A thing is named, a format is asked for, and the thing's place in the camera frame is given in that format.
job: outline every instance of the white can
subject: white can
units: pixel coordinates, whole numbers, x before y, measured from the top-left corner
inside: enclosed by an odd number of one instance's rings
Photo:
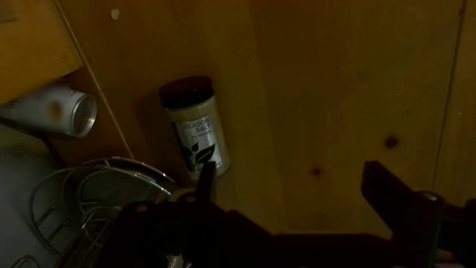
[[[79,91],[46,87],[0,106],[0,116],[72,137],[84,137],[96,124],[97,103],[91,96]]]

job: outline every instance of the black jar lid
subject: black jar lid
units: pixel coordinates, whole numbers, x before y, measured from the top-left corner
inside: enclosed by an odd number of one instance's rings
[[[159,93],[167,109],[185,109],[210,100],[213,87],[207,76],[191,76],[164,85]]]

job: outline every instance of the jar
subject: jar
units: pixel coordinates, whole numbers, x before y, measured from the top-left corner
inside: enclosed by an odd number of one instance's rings
[[[173,122],[188,173],[198,180],[203,166],[215,161],[217,176],[229,167],[212,79],[192,76],[161,88],[162,106]]]

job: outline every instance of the jar label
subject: jar label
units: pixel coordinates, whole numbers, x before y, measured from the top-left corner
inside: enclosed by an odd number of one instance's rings
[[[212,118],[176,124],[176,134],[192,179],[200,177],[203,166],[209,161],[215,161],[217,169],[223,166]]]

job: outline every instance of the wooden wall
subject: wooden wall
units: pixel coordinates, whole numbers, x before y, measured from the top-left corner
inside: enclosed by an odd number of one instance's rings
[[[360,197],[366,160],[435,185],[463,0],[60,5],[128,148],[119,155],[182,177],[158,88],[213,78],[232,158],[219,203],[271,231],[383,233]],[[107,130],[91,142],[115,148]],[[101,154],[78,145],[57,149],[69,163]]]

